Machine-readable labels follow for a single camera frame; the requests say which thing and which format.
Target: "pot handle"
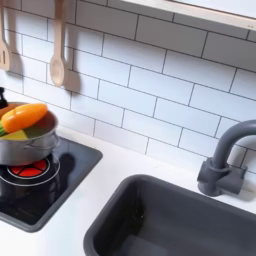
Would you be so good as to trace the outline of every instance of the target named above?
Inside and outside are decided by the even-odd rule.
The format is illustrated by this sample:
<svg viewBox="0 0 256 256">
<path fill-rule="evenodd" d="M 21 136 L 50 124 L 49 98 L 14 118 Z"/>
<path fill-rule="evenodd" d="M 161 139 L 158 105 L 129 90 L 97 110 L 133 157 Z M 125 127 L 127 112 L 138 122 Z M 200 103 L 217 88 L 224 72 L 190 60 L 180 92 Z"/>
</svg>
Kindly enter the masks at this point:
<svg viewBox="0 0 256 256">
<path fill-rule="evenodd" d="M 26 146 L 24 146 L 24 149 L 39 149 L 39 150 L 49 150 L 49 149 L 53 149 L 53 148 L 56 148 L 60 145 L 60 138 L 57 136 L 57 134 L 55 133 L 54 134 L 54 143 L 53 145 L 51 146 L 48 146 L 48 147 L 40 147 L 40 146 L 33 146 L 32 143 L 31 144 L 27 144 Z"/>
</svg>

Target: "sink basin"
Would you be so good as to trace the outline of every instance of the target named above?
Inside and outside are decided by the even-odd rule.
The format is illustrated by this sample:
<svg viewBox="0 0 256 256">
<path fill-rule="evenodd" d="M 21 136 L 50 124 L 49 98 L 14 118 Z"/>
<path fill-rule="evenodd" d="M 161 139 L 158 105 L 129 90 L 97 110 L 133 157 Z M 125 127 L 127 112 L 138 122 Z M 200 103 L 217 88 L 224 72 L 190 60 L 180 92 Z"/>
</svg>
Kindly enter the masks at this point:
<svg viewBox="0 0 256 256">
<path fill-rule="evenodd" d="M 124 180 L 87 231 L 87 256 L 255 256 L 256 216 L 156 178 Z"/>
</svg>

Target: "wooden spoon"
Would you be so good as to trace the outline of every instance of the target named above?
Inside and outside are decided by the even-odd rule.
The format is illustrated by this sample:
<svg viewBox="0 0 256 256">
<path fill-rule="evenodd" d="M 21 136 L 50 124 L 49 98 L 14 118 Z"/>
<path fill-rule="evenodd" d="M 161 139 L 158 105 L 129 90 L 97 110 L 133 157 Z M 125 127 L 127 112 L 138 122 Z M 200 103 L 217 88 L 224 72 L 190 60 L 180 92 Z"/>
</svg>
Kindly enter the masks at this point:
<svg viewBox="0 0 256 256">
<path fill-rule="evenodd" d="M 0 68 L 6 71 L 11 67 L 10 52 L 4 36 L 4 5 L 0 0 Z"/>
<path fill-rule="evenodd" d="M 54 55 L 50 63 L 50 72 L 56 86 L 63 85 L 67 78 L 67 65 L 64 58 L 65 9 L 65 0 L 55 0 Z"/>
</svg>

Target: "stove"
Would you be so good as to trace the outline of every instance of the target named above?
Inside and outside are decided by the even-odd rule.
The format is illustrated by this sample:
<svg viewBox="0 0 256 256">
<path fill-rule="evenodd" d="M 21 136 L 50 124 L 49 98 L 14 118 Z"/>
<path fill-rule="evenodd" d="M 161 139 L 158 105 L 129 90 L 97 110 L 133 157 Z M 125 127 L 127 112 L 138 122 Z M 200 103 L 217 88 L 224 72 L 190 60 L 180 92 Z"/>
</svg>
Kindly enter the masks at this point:
<svg viewBox="0 0 256 256">
<path fill-rule="evenodd" d="M 40 230 L 101 158 L 96 149 L 60 138 L 41 161 L 0 165 L 0 220 L 27 232 Z"/>
</svg>

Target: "gray faucet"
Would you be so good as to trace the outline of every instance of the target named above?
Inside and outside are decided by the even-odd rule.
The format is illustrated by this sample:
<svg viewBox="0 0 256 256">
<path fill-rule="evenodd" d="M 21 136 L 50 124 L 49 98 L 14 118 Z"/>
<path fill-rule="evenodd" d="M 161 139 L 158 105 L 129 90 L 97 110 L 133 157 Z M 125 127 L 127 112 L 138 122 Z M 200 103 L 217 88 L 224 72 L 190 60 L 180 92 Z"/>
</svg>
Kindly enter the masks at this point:
<svg viewBox="0 0 256 256">
<path fill-rule="evenodd" d="M 198 188 L 203 194 L 216 197 L 225 191 L 240 193 L 247 168 L 232 170 L 227 160 L 234 144 L 250 135 L 256 135 L 256 120 L 234 125 L 222 135 L 213 157 L 203 162 L 197 178 Z"/>
</svg>

